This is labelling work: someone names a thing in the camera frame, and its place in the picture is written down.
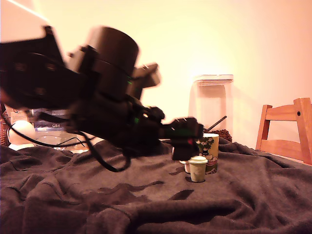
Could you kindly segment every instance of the coffee beans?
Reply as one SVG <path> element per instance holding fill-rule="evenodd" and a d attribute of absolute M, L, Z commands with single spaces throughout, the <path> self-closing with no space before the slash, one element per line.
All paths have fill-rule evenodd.
<path fill-rule="evenodd" d="M 228 140 L 229 142 L 232 142 L 232 136 L 230 135 L 229 131 L 226 129 L 209 131 L 209 132 L 206 129 L 204 129 L 204 133 L 219 134 L 219 137 L 222 137 L 222 138 Z"/>

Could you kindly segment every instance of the white cup lid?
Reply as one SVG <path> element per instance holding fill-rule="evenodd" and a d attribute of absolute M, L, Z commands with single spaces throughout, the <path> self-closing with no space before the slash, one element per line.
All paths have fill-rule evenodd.
<path fill-rule="evenodd" d="M 203 137 L 218 137 L 219 134 L 216 133 L 204 133 Z"/>
<path fill-rule="evenodd" d="M 203 156 L 194 156 L 191 157 L 191 159 L 188 160 L 188 162 L 192 164 L 205 164 L 208 162 L 208 160 Z"/>

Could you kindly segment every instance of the paper cup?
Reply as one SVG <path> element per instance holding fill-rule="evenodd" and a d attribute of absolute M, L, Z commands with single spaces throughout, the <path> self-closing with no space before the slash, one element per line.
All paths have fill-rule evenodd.
<path fill-rule="evenodd" d="M 188 174 L 191 173 L 190 172 L 190 164 L 188 161 L 180 161 L 180 163 L 184 164 L 184 170 L 186 173 L 188 173 Z"/>
<path fill-rule="evenodd" d="M 193 182 L 204 182 L 207 159 L 202 156 L 194 156 L 188 163 L 190 164 L 191 180 Z"/>
<path fill-rule="evenodd" d="M 208 150 L 208 155 L 205 156 L 208 160 L 206 172 L 216 173 L 218 170 L 219 135 L 204 133 L 203 138 L 197 141 L 197 145 L 201 153 L 204 149 Z"/>

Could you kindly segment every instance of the stirring stick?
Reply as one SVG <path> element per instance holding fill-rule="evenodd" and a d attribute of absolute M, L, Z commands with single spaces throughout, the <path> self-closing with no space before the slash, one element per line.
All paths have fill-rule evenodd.
<path fill-rule="evenodd" d="M 215 123 L 214 125 L 212 125 L 210 128 L 207 129 L 207 132 L 210 131 L 212 128 L 214 128 L 215 126 L 217 126 L 219 123 L 221 123 L 223 120 L 225 120 L 227 118 L 227 116 L 223 117 L 222 119 L 220 119 L 217 123 Z"/>

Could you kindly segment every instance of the wooden chair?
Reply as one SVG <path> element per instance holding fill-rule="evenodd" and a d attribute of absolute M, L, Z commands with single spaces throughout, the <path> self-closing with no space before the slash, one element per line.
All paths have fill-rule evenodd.
<path fill-rule="evenodd" d="M 271 120 L 297 121 L 300 143 L 268 140 Z M 272 108 L 263 105 L 256 149 L 291 157 L 312 165 L 312 104 L 310 98 L 298 98 L 293 105 Z"/>

